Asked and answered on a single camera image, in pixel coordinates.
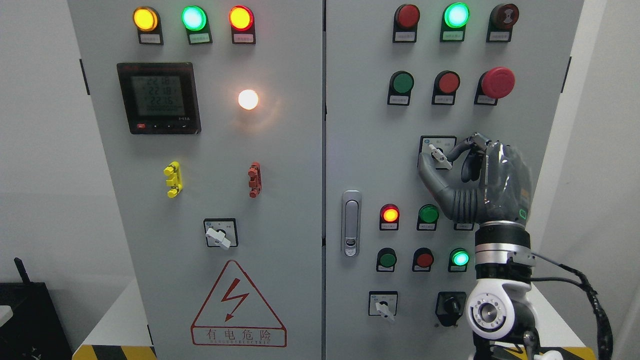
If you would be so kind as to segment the gray robotic hand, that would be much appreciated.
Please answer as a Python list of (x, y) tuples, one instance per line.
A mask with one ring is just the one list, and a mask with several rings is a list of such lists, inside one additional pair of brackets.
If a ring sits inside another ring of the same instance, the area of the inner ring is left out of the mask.
[[(435, 168), (439, 159), (455, 161), (462, 153), (461, 181), (477, 187), (451, 186)], [(530, 168), (515, 146), (473, 133), (446, 154), (420, 153), (418, 174), (446, 218), (458, 224), (508, 221), (526, 226), (530, 213)]]

